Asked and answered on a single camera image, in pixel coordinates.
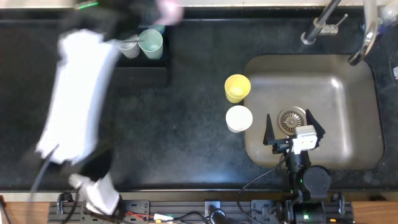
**green light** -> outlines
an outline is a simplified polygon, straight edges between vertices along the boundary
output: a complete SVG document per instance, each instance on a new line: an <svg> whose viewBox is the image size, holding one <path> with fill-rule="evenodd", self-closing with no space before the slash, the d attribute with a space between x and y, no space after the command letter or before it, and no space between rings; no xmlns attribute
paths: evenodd
<svg viewBox="0 0 398 224"><path fill-rule="evenodd" d="M96 6L96 5L98 5L98 2L93 2L93 3L86 4L84 6L80 6L79 9L84 9L84 8Z"/></svg>

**sink basin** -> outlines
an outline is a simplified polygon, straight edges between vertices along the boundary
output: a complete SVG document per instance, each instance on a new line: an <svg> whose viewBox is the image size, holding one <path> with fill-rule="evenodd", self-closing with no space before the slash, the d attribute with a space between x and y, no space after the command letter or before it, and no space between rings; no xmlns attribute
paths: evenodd
<svg viewBox="0 0 398 224"><path fill-rule="evenodd" d="M269 113L275 138L305 125L309 109L325 129L320 147L309 152L313 165L331 169L370 169L384 145L373 73L366 62L353 67L349 55L263 55L244 69L251 92L244 105L253 114L246 151L260 166L272 167L280 155L262 140Z"/></svg>

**wooden floor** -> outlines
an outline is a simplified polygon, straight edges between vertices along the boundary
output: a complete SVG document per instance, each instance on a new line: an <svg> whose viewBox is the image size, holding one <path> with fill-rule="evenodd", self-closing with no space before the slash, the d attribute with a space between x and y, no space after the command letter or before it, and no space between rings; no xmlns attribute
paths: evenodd
<svg viewBox="0 0 398 224"><path fill-rule="evenodd" d="M355 224L393 224L398 223L398 202L353 202ZM45 224L47 223L48 202L35 202L32 209L32 217L25 220L27 210L24 202L7 203L7 212L12 224ZM2 223L7 224L7 220L2 214Z"/></svg>

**black countertop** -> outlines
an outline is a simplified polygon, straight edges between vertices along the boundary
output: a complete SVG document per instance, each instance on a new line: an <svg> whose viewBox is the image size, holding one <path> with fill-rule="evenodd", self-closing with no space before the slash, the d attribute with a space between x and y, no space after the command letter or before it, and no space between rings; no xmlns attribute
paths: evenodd
<svg viewBox="0 0 398 224"><path fill-rule="evenodd" d="M170 85L123 95L110 90L100 136L114 149L111 173L117 189L237 189L265 172L246 154L244 133L226 127L225 113L233 104L225 98L225 80L242 73L258 55L357 51L363 39L362 10L338 9L330 23L347 11L337 36L319 37L311 46L303 45L300 35L319 9L188 11L187 19L167 33ZM55 75L61 12L46 13L22 13L24 20L19 15L10 21L13 12L6 12L0 21L1 190L28 190L37 172L19 161L40 137ZM395 27L366 58L375 74L384 158L371 170L332 170L333 190L398 189L398 86L392 76L398 66L397 40ZM281 170L253 186L287 187ZM67 176L57 169L49 170L40 188L70 189Z"/></svg>

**faucet handle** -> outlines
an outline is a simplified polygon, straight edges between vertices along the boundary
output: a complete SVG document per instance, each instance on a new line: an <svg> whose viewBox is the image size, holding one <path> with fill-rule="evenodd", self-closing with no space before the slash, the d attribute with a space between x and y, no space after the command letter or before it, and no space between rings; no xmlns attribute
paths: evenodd
<svg viewBox="0 0 398 224"><path fill-rule="evenodd" d="M336 35L338 33L338 26L348 17L348 14L345 14L337 24L326 24L323 26L319 35Z"/></svg>

